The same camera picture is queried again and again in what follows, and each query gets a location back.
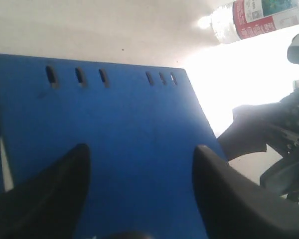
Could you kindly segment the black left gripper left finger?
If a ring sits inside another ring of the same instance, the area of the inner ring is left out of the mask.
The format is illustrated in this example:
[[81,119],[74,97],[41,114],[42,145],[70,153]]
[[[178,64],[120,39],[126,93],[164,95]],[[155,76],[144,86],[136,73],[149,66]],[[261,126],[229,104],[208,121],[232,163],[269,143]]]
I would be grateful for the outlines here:
[[35,177],[0,194],[0,239],[71,239],[90,172],[89,147],[78,144]]

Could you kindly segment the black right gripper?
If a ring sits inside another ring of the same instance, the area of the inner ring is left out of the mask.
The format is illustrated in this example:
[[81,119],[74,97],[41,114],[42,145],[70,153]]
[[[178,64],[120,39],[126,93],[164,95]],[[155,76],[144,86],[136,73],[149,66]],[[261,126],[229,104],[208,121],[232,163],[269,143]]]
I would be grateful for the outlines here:
[[229,161],[269,145],[281,159],[261,175],[260,185],[279,195],[299,192],[299,88],[277,103],[234,108],[233,123],[218,142]]

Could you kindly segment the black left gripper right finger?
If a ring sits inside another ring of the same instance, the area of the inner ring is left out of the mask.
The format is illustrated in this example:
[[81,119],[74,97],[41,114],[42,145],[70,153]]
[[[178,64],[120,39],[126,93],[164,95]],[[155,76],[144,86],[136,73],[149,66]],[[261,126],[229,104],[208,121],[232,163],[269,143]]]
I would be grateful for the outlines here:
[[205,145],[194,150],[193,190],[211,239],[299,239],[299,205],[261,188]]

